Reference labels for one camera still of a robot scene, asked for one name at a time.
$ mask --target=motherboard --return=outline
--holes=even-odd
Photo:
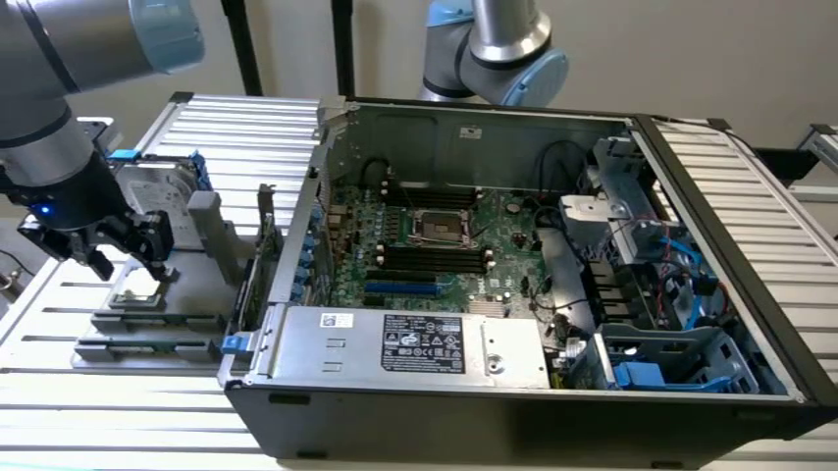
[[[480,188],[333,188],[329,305],[536,316],[529,293],[547,287],[528,198]]]

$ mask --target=white wall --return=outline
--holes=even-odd
[[[116,119],[125,137],[121,147],[133,146],[176,91],[244,93],[221,2],[192,0],[192,8],[206,49],[200,65],[172,76],[140,78],[69,97],[76,116],[110,116]]]
[[[536,0],[571,74],[553,107],[727,118],[759,145],[838,123],[836,0]],[[428,1],[356,0],[357,93],[415,96]],[[265,90],[333,93],[328,0],[248,0]]]

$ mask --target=robotic arm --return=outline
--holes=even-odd
[[[0,193],[34,217],[18,232],[102,280],[100,244],[164,277],[172,227],[165,212],[128,206],[64,96],[170,74],[202,54],[188,0],[0,1]]]
[[[435,0],[419,99],[479,95],[499,105],[545,106],[568,69],[549,34],[549,18],[533,0]]]

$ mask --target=green circuit board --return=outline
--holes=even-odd
[[[435,208],[387,206],[377,196],[356,186],[339,186],[332,193],[332,208],[340,214],[340,222],[329,227],[335,247],[336,273],[331,290],[331,305],[336,307],[371,307],[365,304],[367,272],[376,270],[377,245],[488,248],[496,265],[485,274],[439,272],[437,295],[376,294],[384,299],[385,309],[436,312],[472,312],[473,306],[495,307],[503,303],[504,316],[531,318],[528,299],[521,292],[521,280],[536,288],[544,277],[543,259],[537,245],[532,247],[532,213],[523,209],[521,196],[507,191],[487,190],[472,207],[464,211],[468,242],[428,242],[415,238],[417,212],[461,214]],[[511,297],[499,300],[497,296]]]

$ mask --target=slotted metal table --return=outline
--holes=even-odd
[[[221,193],[224,217],[240,232],[253,234],[260,183],[276,185],[277,220],[289,224],[314,146],[314,124],[310,100],[194,95],[188,102],[169,104],[137,148],[182,156],[200,149]],[[663,133],[838,381],[834,246],[822,245],[816,226],[794,198],[723,135],[677,125],[665,125]],[[766,217],[763,223],[754,215]],[[118,260],[116,253],[106,255]],[[791,288],[778,273],[794,275]],[[811,289],[807,295],[800,294],[803,288]],[[0,320],[0,469],[468,468],[332,461],[277,464],[260,453],[214,378],[188,376],[186,371],[165,377],[80,374],[70,366],[73,343],[89,329],[90,312],[102,305],[108,290],[109,283],[73,262],[49,260]],[[751,443],[704,469],[834,471],[838,424],[792,442]]]

